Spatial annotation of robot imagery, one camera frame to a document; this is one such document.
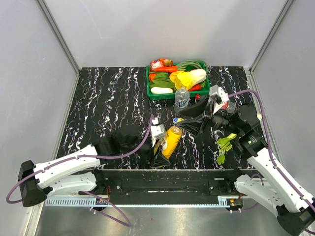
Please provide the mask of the yellow juice bottle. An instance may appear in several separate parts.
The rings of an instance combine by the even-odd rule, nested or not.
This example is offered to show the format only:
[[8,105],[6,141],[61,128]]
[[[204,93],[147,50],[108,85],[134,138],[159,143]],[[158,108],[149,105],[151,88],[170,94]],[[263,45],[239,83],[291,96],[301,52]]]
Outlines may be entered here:
[[173,125],[167,131],[165,136],[160,139],[154,146],[154,154],[157,154],[158,150],[162,151],[162,156],[169,160],[173,152],[175,151],[181,137],[182,130]]

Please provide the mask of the blue label clear bottle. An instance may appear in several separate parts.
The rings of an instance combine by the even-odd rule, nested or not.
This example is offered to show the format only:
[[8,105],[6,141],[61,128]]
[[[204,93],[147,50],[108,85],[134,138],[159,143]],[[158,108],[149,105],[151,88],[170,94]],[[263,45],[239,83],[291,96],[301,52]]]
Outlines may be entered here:
[[179,113],[188,107],[189,104],[189,91],[185,87],[181,87],[175,92],[174,111]]

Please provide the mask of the red label clear bottle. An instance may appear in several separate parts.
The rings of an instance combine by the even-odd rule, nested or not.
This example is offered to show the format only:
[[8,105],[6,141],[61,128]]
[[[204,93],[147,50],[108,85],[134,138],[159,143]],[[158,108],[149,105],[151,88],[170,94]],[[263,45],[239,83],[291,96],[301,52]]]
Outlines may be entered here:
[[236,104],[231,101],[227,101],[221,107],[221,110],[226,111],[229,114],[233,114],[236,110]]

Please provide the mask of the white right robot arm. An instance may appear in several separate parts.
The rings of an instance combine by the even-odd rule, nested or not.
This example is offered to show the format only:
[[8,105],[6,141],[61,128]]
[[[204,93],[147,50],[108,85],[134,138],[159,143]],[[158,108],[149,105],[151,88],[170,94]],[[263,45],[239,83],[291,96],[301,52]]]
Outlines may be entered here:
[[203,133],[207,127],[235,134],[231,140],[233,150],[258,170],[273,188],[255,184],[248,175],[235,171],[224,182],[227,193],[239,192],[251,197],[268,209],[292,236],[300,235],[315,221],[314,196],[289,174],[265,139],[256,132],[260,120],[254,106],[244,104],[229,114],[216,100],[205,97],[180,115],[187,119],[177,126],[192,135]]

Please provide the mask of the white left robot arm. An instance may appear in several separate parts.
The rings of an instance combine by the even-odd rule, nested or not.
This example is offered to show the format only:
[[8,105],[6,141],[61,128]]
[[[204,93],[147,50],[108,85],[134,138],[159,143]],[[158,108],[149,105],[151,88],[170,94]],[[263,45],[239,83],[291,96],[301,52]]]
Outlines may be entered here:
[[63,185],[59,180],[76,172],[102,165],[105,160],[125,158],[135,153],[153,160],[157,142],[166,138],[163,125],[150,126],[143,138],[136,126],[125,126],[93,144],[54,161],[21,164],[18,181],[24,207],[35,206],[55,194]]

